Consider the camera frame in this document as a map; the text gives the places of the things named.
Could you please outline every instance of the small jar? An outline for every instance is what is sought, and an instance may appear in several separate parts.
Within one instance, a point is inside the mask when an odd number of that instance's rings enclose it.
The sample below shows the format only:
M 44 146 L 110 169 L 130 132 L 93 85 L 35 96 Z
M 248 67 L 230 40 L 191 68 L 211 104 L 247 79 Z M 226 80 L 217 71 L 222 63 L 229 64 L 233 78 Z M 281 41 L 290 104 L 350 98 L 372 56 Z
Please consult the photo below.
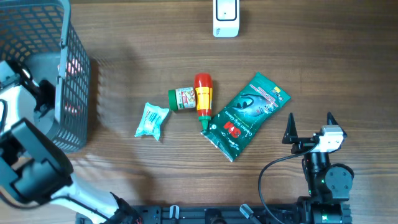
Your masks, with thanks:
M 169 105 L 174 111 L 195 108 L 197 106 L 195 90 L 193 87 L 169 90 Z

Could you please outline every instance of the green lid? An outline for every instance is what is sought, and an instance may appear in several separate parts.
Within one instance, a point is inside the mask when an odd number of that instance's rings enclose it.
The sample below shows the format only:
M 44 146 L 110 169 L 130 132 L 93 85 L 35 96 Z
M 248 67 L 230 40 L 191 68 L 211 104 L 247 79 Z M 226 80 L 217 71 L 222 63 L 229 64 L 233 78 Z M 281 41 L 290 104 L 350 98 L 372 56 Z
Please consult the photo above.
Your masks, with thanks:
M 203 130 L 207 130 L 209 126 L 209 120 L 211 120 L 211 116 L 199 116 L 198 119 L 201 122 Z
M 175 90 L 169 90 L 169 105 L 170 109 L 177 111 L 178 106 L 177 106 L 177 97 L 175 96 Z

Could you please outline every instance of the jar label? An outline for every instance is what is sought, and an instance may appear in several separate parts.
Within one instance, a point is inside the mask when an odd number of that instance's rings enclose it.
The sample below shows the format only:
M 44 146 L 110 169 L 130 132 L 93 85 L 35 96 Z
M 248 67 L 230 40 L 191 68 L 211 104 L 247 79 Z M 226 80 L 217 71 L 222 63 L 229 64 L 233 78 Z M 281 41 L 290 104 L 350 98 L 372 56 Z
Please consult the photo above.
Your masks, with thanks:
M 194 108 L 197 105 L 195 92 L 193 91 L 192 87 L 176 89 L 175 96 L 177 99 L 177 107 L 179 110 Z

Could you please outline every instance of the white device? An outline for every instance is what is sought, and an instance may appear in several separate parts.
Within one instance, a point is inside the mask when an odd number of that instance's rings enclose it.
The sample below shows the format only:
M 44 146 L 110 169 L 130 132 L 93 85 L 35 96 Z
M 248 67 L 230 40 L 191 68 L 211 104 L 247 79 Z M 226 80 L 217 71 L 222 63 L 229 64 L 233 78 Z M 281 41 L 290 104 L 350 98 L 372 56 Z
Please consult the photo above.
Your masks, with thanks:
M 239 32 L 239 0 L 213 0 L 213 35 L 236 37 Z

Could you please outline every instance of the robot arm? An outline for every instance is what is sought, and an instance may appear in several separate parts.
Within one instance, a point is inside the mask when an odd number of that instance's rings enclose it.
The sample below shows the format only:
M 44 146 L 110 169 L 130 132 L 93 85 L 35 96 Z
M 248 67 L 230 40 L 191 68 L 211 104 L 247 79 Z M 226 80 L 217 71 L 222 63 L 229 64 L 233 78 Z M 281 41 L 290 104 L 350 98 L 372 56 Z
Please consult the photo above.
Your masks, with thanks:
M 12 165 L 24 152 L 32 159 L 13 169 Z M 120 218 L 119 206 L 125 201 L 79 179 L 66 155 L 27 119 L 20 120 L 1 136 L 0 169 L 0 185 L 20 204 L 61 205 L 85 215 L 93 223 Z

